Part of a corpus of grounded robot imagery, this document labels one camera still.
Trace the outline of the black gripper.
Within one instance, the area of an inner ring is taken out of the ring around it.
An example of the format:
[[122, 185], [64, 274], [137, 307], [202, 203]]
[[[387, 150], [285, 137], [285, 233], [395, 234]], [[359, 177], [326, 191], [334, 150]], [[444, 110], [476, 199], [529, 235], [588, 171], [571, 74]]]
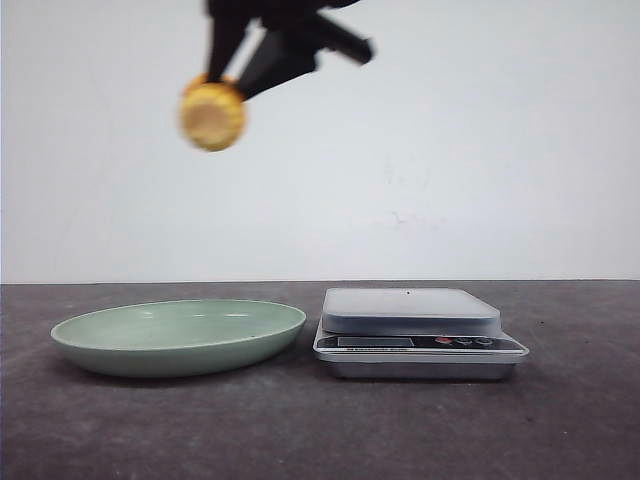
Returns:
[[319, 47], [365, 64], [373, 58], [368, 40], [322, 15], [350, 1], [207, 1], [212, 21], [207, 81], [220, 81], [243, 42], [247, 28], [259, 20], [267, 29], [236, 86], [245, 100], [312, 73]]

